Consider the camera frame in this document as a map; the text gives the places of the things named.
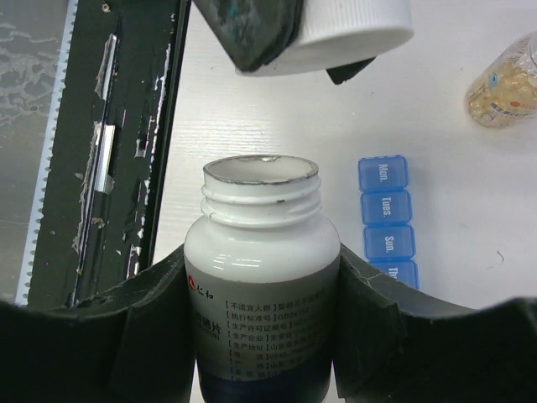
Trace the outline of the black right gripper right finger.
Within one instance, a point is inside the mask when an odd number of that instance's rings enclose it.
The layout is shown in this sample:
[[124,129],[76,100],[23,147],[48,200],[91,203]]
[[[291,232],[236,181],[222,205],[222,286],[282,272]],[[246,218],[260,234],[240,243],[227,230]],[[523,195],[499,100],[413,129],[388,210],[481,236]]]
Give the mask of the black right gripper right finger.
[[334,368],[347,402],[533,402],[536,300],[443,301],[341,251]]

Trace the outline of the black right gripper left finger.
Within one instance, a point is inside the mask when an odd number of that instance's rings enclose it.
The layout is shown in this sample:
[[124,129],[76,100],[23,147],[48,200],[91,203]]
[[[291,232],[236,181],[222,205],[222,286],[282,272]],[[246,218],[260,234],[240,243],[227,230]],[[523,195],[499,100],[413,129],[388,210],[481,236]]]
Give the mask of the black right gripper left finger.
[[73,307],[1,305],[3,402],[187,402],[184,250]]

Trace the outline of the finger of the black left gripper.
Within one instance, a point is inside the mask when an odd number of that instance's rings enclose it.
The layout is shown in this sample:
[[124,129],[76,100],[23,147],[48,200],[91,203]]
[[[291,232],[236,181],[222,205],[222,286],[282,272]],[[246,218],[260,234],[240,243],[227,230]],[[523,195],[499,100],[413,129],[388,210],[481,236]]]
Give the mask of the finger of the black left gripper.
[[297,38],[303,0],[197,0],[195,5],[235,67],[255,72]]
[[353,77],[359,74],[362,70],[364,70],[367,66],[369,66],[374,60],[375,60],[375,57],[367,59],[367,60],[361,60],[361,61],[349,64],[349,65],[342,65],[342,66],[334,67],[331,69],[327,69],[326,72],[328,76],[331,78],[331,81],[333,84],[341,85],[342,83],[351,80]]

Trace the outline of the white bottle screw cap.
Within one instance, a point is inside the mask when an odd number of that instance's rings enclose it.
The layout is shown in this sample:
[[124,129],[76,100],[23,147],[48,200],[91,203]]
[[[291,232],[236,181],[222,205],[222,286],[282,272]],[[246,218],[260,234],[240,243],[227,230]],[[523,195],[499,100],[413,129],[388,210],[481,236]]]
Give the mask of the white bottle screw cap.
[[292,44],[244,75],[290,76],[350,65],[394,50],[413,36],[408,0],[305,1]]

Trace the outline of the blue weekly pill organizer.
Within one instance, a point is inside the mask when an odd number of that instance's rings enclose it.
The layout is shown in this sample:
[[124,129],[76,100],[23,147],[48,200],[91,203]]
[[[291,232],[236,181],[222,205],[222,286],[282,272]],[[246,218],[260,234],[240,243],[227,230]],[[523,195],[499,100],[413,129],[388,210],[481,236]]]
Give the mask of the blue weekly pill organizer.
[[408,192],[409,167],[402,155],[362,158],[357,163],[364,256],[386,275],[420,287]]

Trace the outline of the white cap dark pill bottle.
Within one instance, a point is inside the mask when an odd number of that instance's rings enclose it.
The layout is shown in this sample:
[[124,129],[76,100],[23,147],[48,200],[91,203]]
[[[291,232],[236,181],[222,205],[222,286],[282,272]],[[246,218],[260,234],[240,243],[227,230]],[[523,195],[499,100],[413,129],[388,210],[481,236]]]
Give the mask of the white cap dark pill bottle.
[[323,401],[341,244],[317,164],[244,155],[203,173],[184,254],[204,401]]

